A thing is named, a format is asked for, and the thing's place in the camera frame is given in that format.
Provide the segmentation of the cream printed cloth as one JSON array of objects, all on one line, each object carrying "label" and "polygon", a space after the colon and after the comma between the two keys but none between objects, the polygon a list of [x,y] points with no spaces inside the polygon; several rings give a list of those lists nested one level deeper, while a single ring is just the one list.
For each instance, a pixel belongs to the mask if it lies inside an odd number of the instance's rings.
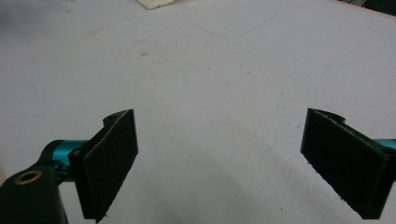
[{"label": "cream printed cloth", "polygon": [[176,0],[136,0],[136,1],[146,9],[151,10],[158,7],[164,7],[170,5]]}]

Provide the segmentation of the white foam mat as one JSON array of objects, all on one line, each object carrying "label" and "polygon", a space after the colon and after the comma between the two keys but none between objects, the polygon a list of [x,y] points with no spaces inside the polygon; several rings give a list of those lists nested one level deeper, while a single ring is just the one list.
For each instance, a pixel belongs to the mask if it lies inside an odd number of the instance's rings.
[{"label": "white foam mat", "polygon": [[318,108],[396,138],[396,17],[336,0],[0,0],[0,183],[134,111],[103,224],[364,220],[301,154]]}]

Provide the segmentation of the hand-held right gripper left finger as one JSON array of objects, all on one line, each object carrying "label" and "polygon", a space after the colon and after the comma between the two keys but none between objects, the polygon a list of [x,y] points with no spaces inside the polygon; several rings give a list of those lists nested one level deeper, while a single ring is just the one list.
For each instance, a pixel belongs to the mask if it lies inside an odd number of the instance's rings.
[{"label": "hand-held right gripper left finger", "polygon": [[83,216],[96,223],[106,216],[138,154],[132,109],[109,115],[103,123],[68,155]]}]

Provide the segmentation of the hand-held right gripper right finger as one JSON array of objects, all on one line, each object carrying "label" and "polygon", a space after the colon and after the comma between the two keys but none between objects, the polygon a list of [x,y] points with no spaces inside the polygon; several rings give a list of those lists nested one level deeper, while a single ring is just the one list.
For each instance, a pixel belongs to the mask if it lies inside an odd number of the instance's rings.
[{"label": "hand-held right gripper right finger", "polygon": [[307,110],[301,153],[363,219],[379,219],[396,181],[396,139],[371,139],[331,112]]}]

